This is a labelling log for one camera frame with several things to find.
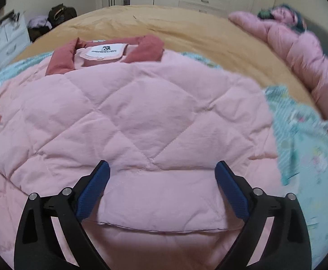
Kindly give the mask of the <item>purple clothes pile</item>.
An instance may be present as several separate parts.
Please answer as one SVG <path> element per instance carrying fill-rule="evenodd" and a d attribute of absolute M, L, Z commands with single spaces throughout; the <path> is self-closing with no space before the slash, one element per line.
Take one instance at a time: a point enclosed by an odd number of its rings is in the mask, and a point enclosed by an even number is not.
<path fill-rule="evenodd" d="M 48 20 L 47 15 L 38 15 L 29 20 L 27 27 L 29 29 L 40 28 L 40 27 L 48 27 L 49 30 L 52 29 L 52 25 Z"/>

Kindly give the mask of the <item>pink floral duvet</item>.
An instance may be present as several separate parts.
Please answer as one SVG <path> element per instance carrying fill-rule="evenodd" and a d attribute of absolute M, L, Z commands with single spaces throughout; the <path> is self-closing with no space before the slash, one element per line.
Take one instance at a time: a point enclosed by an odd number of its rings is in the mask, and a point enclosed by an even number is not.
<path fill-rule="evenodd" d="M 267 43 L 310 91 L 323 118 L 328 120 L 328 55 L 301 15 L 283 4 L 257 15 L 232 12 L 228 19 Z"/>

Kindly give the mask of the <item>white drawer chest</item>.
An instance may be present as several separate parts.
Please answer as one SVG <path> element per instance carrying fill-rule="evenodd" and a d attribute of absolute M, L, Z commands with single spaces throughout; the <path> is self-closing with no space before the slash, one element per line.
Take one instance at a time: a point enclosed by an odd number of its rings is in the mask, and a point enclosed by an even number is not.
<path fill-rule="evenodd" d="M 11 11 L 0 19 L 0 70 L 30 44 L 23 13 Z"/>

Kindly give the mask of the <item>tan bed cover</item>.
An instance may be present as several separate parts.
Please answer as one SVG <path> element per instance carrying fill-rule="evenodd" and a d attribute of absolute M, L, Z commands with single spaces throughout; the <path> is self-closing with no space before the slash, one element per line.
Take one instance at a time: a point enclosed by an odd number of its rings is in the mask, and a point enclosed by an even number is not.
<path fill-rule="evenodd" d="M 297 101 L 316 103 L 287 65 L 262 41 L 218 16 L 159 6 L 113 6 L 73 18 L 29 45 L 15 61 L 55 50 L 79 37 L 108 40 L 155 35 L 165 48 L 200 54 L 224 69 L 256 80 L 261 87 L 285 85 Z"/>

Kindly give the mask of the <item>black backpack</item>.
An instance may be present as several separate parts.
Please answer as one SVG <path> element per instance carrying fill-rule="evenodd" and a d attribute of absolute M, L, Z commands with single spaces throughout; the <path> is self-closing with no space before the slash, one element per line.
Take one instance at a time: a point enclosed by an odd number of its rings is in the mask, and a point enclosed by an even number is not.
<path fill-rule="evenodd" d="M 59 4 L 51 8 L 48 13 L 48 22 L 53 28 L 58 25 L 77 17 L 77 12 L 73 7 L 67 7 L 64 4 Z"/>

